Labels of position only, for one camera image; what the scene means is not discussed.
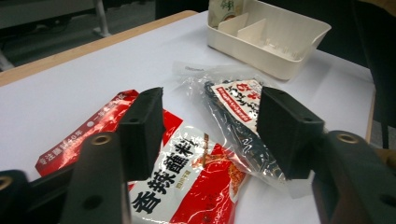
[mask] floor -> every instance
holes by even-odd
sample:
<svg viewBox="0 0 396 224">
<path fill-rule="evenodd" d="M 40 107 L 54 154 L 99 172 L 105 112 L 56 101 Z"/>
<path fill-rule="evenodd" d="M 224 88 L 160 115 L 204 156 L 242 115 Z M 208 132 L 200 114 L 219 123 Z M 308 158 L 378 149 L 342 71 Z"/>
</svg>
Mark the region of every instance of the floor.
<svg viewBox="0 0 396 224">
<path fill-rule="evenodd" d="M 106 18 L 109 32 L 116 34 L 154 21 L 155 2 L 133 1 L 109 8 Z M 14 65 L 19 66 L 100 39 L 92 32 L 92 28 L 97 26 L 94 14 L 79 15 L 50 28 L 39 25 L 34 31 L 22 35 L 0 36 L 0 48 Z M 371 145 L 381 147 L 381 127 L 376 121 L 373 122 L 371 136 Z M 389 128 L 389 147 L 396 149 L 396 129 L 393 128 Z"/>
</svg>

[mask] storage box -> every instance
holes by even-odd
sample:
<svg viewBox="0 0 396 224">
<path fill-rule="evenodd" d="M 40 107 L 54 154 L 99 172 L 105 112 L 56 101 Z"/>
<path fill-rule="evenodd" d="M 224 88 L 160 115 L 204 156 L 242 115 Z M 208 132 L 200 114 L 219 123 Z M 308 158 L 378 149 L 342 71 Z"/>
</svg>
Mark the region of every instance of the storage box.
<svg viewBox="0 0 396 224">
<path fill-rule="evenodd" d="M 221 22 L 217 29 L 207 25 L 207 44 L 264 73 L 288 80 L 331 28 L 280 7 L 245 0 L 242 15 Z"/>
</svg>

